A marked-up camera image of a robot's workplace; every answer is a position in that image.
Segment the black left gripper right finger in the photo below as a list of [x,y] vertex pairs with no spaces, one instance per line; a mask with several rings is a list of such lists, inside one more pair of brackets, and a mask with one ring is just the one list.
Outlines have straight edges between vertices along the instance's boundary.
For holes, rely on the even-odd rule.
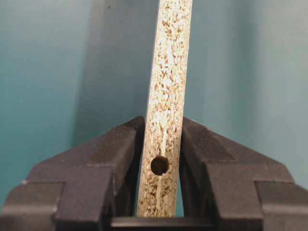
[[308,192],[285,165],[188,118],[180,181],[184,215],[217,231],[305,231]]

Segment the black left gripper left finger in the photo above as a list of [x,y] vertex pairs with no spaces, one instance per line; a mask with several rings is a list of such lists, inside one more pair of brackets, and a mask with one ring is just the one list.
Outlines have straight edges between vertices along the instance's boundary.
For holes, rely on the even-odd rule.
[[3,231],[100,231],[103,217],[133,213],[144,118],[37,163],[13,188]]

